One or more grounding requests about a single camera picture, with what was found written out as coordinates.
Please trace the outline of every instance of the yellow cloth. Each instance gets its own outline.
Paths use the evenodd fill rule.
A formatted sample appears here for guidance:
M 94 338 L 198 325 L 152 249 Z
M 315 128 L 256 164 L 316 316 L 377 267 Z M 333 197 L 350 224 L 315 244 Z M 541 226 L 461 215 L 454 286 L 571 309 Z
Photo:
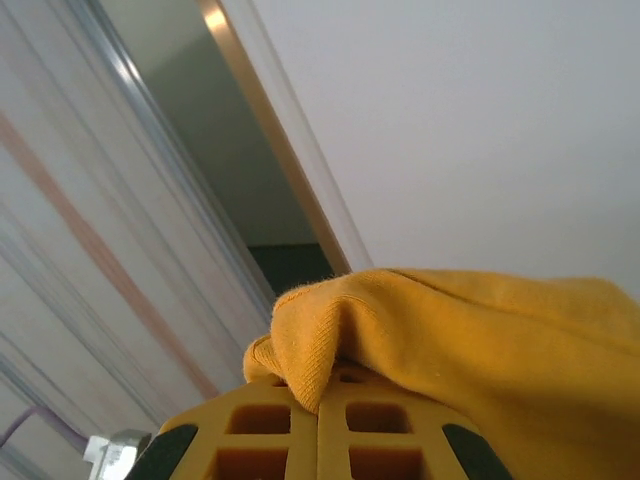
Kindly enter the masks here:
M 640 307 L 606 281 L 374 270 L 305 286 L 245 376 L 273 372 L 317 412 L 336 358 L 466 415 L 516 479 L 640 478 Z

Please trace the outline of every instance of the doorway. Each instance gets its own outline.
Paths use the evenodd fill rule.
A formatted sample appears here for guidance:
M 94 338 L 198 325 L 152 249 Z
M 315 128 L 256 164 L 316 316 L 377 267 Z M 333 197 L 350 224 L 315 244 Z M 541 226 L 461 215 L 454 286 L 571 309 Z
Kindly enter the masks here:
M 325 222 L 320 230 L 328 229 L 326 221 L 316 215 L 312 228 L 300 185 L 296 196 L 272 148 L 273 134 L 265 135 L 255 105 L 195 1 L 97 3 L 191 157 L 195 174 L 213 192 L 276 295 L 344 273 L 346 267 L 327 260 L 326 242 L 324 251 L 320 246 L 317 225 Z

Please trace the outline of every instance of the yellow plastic object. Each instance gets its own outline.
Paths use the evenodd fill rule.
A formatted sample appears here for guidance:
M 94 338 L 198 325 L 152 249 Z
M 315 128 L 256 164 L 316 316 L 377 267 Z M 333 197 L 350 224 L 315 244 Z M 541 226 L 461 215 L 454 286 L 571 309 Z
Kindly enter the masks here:
M 336 368 L 318 417 L 271 376 L 167 422 L 197 425 L 171 480 L 467 480 L 442 427 L 476 427 L 363 368 Z

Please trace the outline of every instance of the dark floor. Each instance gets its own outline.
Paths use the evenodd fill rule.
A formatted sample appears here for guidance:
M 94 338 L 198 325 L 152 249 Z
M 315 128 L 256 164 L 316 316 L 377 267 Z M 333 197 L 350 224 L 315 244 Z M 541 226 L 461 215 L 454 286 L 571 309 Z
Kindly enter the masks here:
M 333 275 L 318 244 L 249 247 L 249 251 L 276 295 Z

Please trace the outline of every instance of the yellow fabric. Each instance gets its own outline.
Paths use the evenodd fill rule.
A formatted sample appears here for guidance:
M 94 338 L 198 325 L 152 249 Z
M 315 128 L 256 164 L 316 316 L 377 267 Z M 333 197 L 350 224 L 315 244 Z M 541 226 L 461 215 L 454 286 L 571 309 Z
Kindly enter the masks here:
M 336 358 L 466 415 L 516 479 L 640 478 L 640 307 L 611 283 L 347 275 L 280 298 L 245 376 L 317 412 Z

